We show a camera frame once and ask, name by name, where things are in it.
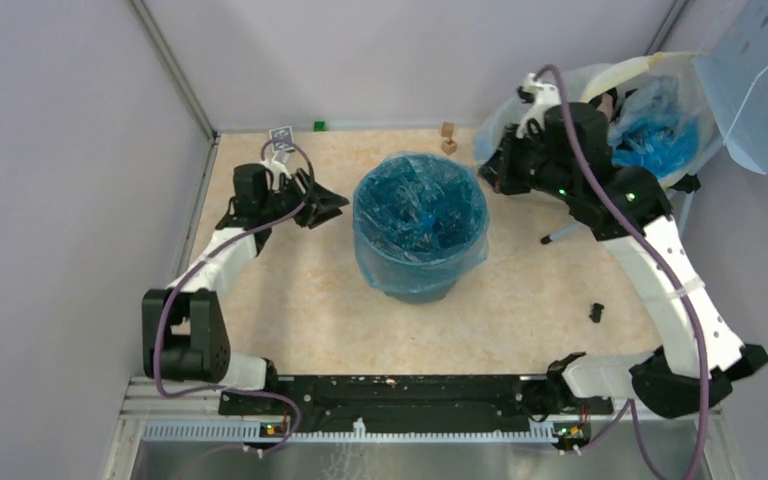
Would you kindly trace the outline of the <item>blue plastic trash bag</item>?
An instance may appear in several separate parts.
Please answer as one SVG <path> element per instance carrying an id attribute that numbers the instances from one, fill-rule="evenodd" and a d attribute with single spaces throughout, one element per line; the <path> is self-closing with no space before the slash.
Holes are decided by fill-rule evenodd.
<path id="1" fill-rule="evenodd" d="M 459 279 L 477 268 L 488 256 L 489 224 L 475 172 L 435 154 L 391 155 L 353 193 L 355 259 L 367 285 L 385 295 L 409 268 L 450 270 Z"/>

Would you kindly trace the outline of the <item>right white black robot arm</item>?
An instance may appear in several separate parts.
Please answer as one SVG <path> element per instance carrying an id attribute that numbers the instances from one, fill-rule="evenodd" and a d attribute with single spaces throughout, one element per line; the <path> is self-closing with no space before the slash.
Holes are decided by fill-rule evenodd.
<path id="1" fill-rule="evenodd" d="M 538 191 L 563 202 L 617 260 L 660 338 L 650 351 L 573 353 L 552 363 L 547 400 L 572 412 L 586 398 L 631 399 L 663 418 L 715 407 L 768 354 L 728 327 L 684 253 L 664 189 L 643 167 L 614 165 L 608 130 L 606 115 L 582 102 L 524 125 L 505 120 L 479 169 L 498 193 Z"/>

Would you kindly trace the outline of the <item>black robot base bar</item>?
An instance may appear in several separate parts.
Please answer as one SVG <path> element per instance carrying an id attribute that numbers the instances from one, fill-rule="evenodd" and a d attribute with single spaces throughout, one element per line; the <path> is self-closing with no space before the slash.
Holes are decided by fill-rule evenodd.
<path id="1" fill-rule="evenodd" d="M 610 415 L 611 401 L 576 399 L 543 375 L 273 375 L 276 399 L 226 393 L 222 416 L 270 416 L 301 433 L 346 432 L 361 420 L 370 433 L 523 432 L 556 415 Z"/>

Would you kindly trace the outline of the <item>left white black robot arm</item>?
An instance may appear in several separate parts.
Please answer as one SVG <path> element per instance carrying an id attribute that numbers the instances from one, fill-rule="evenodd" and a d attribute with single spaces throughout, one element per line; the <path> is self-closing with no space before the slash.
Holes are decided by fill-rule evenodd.
<path id="1" fill-rule="evenodd" d="M 233 170 L 234 193 L 209 243 L 186 271 L 142 299 L 143 368 L 150 378 L 204 382 L 242 390 L 257 413 L 279 404 L 271 363 L 235 354 L 220 300 L 264 249 L 273 227 L 292 220 L 313 229 L 339 215 L 349 200 L 311 173 L 261 161 Z"/>

